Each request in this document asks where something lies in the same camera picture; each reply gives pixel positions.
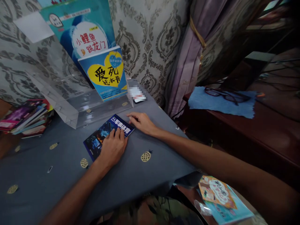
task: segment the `clear acrylic book stand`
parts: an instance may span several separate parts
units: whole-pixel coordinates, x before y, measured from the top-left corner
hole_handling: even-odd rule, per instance
[[[74,129],[86,127],[89,123],[133,107],[132,97],[128,93],[108,102],[103,102],[95,89],[86,92],[78,91],[65,99],[56,87],[58,83],[68,85],[71,82],[70,79],[74,77],[73,75],[49,81],[40,73],[27,72],[27,74],[61,119]],[[132,86],[135,84],[130,79],[126,81],[127,90],[131,87],[130,84]]]

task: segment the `yellow heart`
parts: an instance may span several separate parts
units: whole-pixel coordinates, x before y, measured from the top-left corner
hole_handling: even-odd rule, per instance
[[[105,87],[118,87],[123,75],[124,64],[122,61],[118,67],[113,68],[109,61],[111,55],[114,55],[116,58],[122,58],[119,52],[110,52],[104,60],[105,66],[94,64],[87,70],[87,74],[94,84]]]

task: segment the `blue cloth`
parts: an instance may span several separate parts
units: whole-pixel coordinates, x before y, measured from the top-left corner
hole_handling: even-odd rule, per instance
[[[254,118],[253,106],[256,91],[238,92],[251,97],[251,99],[246,102],[238,103],[237,106],[234,102],[225,100],[222,95],[216,97],[205,93],[204,89],[205,87],[195,87],[188,100],[190,109],[216,110],[222,113],[244,116],[249,119]]]

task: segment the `hand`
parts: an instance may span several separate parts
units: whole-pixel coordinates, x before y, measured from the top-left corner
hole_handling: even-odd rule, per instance
[[[113,129],[103,140],[101,154],[94,163],[110,170],[119,162],[125,151],[127,141],[128,138],[125,138],[123,129],[117,128],[116,133]]]
[[[129,124],[135,125],[137,129],[147,135],[153,136],[159,130],[159,128],[152,123],[146,113],[131,112],[126,116],[130,118]]]

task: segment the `damask wallpaper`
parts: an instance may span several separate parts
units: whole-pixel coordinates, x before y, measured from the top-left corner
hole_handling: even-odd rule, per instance
[[[125,72],[162,105],[187,25],[189,1],[109,0],[109,5]],[[56,85],[65,98],[90,89],[55,36],[32,44],[13,23],[39,9],[37,0],[0,0],[0,98],[14,106],[41,97],[27,73],[41,73],[49,81],[75,75],[71,84]]]

